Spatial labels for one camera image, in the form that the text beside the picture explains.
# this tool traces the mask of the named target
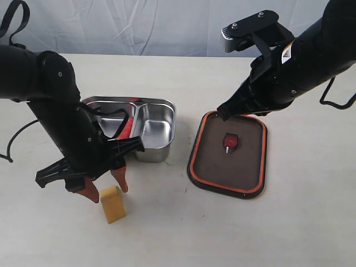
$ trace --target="table surface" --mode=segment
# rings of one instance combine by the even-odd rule
[[[241,200],[194,186],[186,165],[202,116],[248,76],[251,58],[64,55],[82,98],[157,97],[177,108],[165,162],[128,161],[127,216],[106,223],[101,204],[68,193],[61,181],[41,189],[36,171],[61,154],[41,125],[0,161],[0,264],[5,266],[355,266],[354,109],[319,104],[326,85],[262,120],[269,130],[266,186]],[[356,68],[330,99],[354,93]],[[0,149],[34,119],[25,103],[2,100]],[[105,174],[99,190],[115,185]]]

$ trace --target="metal tray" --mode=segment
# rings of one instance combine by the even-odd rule
[[[124,108],[133,125],[130,137],[141,136],[145,152],[135,152],[136,158],[143,162],[164,161],[174,139],[176,107],[163,99],[92,96],[82,102],[92,108],[101,107],[102,112],[112,112]],[[113,136],[123,120],[123,115],[95,116],[105,135]]]

